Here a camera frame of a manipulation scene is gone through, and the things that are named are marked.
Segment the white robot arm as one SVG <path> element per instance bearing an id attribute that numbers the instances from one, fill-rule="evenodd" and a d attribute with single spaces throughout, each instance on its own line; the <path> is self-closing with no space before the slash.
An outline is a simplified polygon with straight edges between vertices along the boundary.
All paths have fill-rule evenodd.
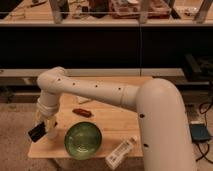
<path id="1" fill-rule="evenodd" d="M 135 112 L 140 126 L 145 171 L 197 171 L 183 98 L 170 81 L 154 78 L 142 85 L 82 80 L 63 67 L 39 74 L 36 123 L 56 137 L 56 117 L 64 93 L 93 99 Z"/>

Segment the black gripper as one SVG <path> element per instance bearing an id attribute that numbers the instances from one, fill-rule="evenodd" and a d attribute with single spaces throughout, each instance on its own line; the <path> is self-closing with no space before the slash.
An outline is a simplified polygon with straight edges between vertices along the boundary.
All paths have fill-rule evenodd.
<path id="1" fill-rule="evenodd" d="M 55 127 L 56 117 L 51 116 L 46 120 L 46 130 L 45 124 L 41 122 L 43 122 L 43 116 L 40 111 L 36 111 L 35 124 L 38 125 L 28 132 L 28 135 L 33 142 L 37 142 L 46 134 L 46 131 L 49 132 Z"/>

